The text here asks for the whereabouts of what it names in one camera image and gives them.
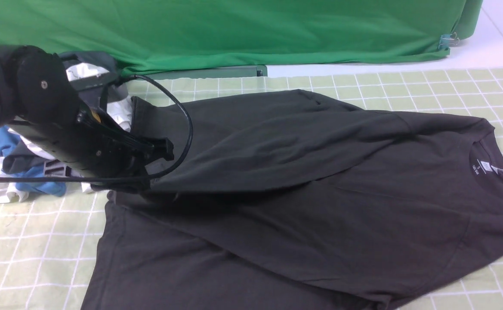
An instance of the black cable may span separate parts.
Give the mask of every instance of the black cable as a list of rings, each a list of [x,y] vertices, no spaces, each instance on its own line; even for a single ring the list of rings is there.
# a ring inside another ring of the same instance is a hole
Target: black cable
[[[1,178],[0,177],[0,183],[10,183],[10,182],[15,182],[15,183],[43,183],[43,182],[64,182],[64,183],[81,183],[81,182],[86,182],[86,183],[125,183],[125,182],[131,182],[131,181],[142,181],[142,180],[151,180],[151,179],[157,179],[164,177],[165,175],[173,172],[178,166],[182,164],[182,162],[185,160],[186,155],[188,155],[188,152],[190,151],[190,146],[192,145],[192,139],[194,137],[194,126],[192,125],[192,118],[190,118],[190,114],[188,114],[188,111],[184,108],[184,106],[179,102],[171,92],[169,92],[165,87],[163,87],[161,84],[158,82],[154,81],[154,79],[149,78],[147,76],[140,76],[140,75],[132,75],[129,76],[128,78],[125,79],[125,81],[132,81],[134,79],[143,79],[149,83],[151,83],[153,86],[156,86],[159,90],[161,90],[165,95],[169,97],[169,99],[173,100],[173,102],[182,110],[182,113],[186,117],[186,121],[188,122],[188,139],[186,140],[186,145],[184,149],[182,150],[181,155],[167,169],[160,171],[158,173],[150,174],[150,175],[145,175],[145,176],[139,176],[139,177],[123,177],[123,178],[76,178],[76,177],[46,177],[46,178],[12,178],[12,177],[7,177],[7,178]]]

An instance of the black t-shirt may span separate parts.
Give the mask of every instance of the black t-shirt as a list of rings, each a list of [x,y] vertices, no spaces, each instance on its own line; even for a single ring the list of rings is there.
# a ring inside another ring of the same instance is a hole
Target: black t-shirt
[[[503,255],[483,118],[301,90],[186,107],[188,160],[146,199],[110,193],[84,310],[392,310]],[[175,111],[139,102],[133,131],[183,145]]]

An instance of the white floor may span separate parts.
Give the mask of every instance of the white floor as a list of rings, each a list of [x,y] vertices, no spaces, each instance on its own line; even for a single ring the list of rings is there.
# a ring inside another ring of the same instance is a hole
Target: white floor
[[[446,59],[392,65],[269,65],[269,77],[322,76],[450,68],[503,67],[503,0],[484,0],[475,34]]]

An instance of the light green cutting mat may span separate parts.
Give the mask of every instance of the light green cutting mat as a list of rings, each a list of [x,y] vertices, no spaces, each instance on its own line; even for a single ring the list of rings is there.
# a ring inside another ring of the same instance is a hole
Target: light green cutting mat
[[[368,109],[487,118],[503,152],[503,69],[162,81],[183,102],[303,88]],[[146,83],[133,95],[169,104]],[[0,309],[79,309],[104,229],[105,193],[0,205]],[[401,310],[503,310],[503,258]]]

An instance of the green backdrop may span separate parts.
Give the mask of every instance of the green backdrop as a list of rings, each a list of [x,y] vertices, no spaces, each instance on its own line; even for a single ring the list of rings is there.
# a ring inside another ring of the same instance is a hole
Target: green backdrop
[[[102,50],[125,72],[426,61],[482,0],[0,0],[0,43]]]

